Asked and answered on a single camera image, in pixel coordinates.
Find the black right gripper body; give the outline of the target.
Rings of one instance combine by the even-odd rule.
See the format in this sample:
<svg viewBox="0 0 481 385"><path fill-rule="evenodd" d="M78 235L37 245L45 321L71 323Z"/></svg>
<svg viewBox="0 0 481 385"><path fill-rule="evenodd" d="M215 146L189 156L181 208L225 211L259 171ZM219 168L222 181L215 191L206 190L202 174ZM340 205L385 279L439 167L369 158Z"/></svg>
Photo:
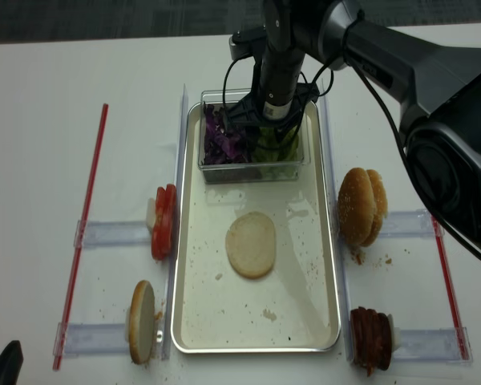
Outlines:
<svg viewBox="0 0 481 385"><path fill-rule="evenodd" d="M303 108L310 101L316 102L319 95L316 85L298 83L292 99L276 105L269 101L262 103L249 92L240 101L225 107L224 122L235 128L274 128L283 136L301 123Z"/></svg>

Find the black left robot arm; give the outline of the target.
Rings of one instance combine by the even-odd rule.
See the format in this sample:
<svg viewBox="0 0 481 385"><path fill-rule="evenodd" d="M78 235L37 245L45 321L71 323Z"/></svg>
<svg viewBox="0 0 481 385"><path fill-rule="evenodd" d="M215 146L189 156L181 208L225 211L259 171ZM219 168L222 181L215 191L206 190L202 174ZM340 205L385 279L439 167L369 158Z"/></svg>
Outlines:
<svg viewBox="0 0 481 385"><path fill-rule="evenodd" d="M0 385L17 384L23 360L21 343L9 342L0 354Z"/></svg>

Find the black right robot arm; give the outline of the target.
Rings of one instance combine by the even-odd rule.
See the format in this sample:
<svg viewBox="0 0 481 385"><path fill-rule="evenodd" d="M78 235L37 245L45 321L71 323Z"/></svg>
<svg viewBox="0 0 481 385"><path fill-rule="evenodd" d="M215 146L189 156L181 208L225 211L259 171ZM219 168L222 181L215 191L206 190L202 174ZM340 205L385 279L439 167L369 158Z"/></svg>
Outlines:
<svg viewBox="0 0 481 385"><path fill-rule="evenodd" d="M254 58L251 91L228 107L231 128L301 122L318 98L298 80L305 56L326 69L352 67L372 94L401 107L391 129L410 181L428 211L481 257L481 48L446 47L365 19L354 1L267 1L262 27L234 34L234 61Z"/></svg>

